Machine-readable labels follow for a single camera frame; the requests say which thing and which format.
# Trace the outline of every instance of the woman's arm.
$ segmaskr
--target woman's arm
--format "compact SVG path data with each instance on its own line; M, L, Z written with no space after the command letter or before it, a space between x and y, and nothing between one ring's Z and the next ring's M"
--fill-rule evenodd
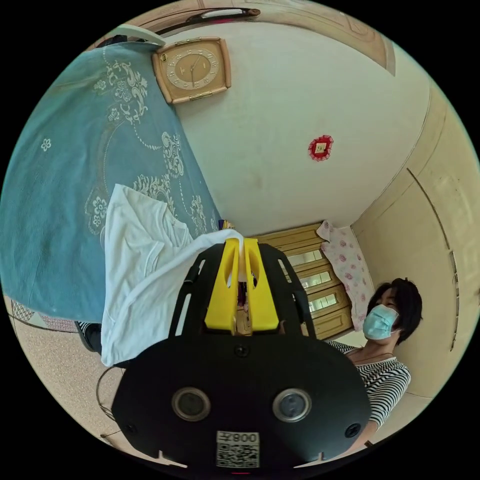
M368 393L371 406L370 420L353 445L341 456L358 450L374 436L407 391L410 380L407 369L398 369L385 374L378 387Z

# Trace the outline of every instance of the pink patterned fabric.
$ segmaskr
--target pink patterned fabric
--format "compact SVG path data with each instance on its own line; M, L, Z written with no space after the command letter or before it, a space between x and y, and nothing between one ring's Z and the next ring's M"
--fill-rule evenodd
M369 300L374 294L364 256L351 230L340 230L325 220L316 233L325 240L320 249L350 298L351 321L358 332L362 329Z
M54 318L51 316L43 315L31 310L30 308L10 300L12 317L16 320L20 320L25 324L34 325L46 330L55 330L58 332L77 332L74 321L67 318Z

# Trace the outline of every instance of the blue tablecloth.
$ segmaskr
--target blue tablecloth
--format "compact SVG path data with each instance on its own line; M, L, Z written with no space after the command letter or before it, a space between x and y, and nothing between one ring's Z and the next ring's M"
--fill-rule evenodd
M105 214L116 183L166 202L195 238L219 214L154 76L154 45L82 53L36 106L0 198L4 295L40 313L100 322Z

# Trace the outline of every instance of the face mask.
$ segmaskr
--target face mask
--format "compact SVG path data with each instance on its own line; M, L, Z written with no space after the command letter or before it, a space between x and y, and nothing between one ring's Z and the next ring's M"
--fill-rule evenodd
M363 333L370 340L387 339L399 314L385 305L372 308L363 322Z

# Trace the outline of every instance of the black hair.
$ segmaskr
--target black hair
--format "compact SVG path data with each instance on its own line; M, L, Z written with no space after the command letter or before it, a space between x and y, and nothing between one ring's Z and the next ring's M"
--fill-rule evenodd
M401 329L400 336L396 344L404 342L420 325L422 320L422 297L417 286L408 279L396 278L391 283L382 283L368 302L367 315L382 295L388 290L393 289L395 295L395 304L398 310L398 320L395 328Z

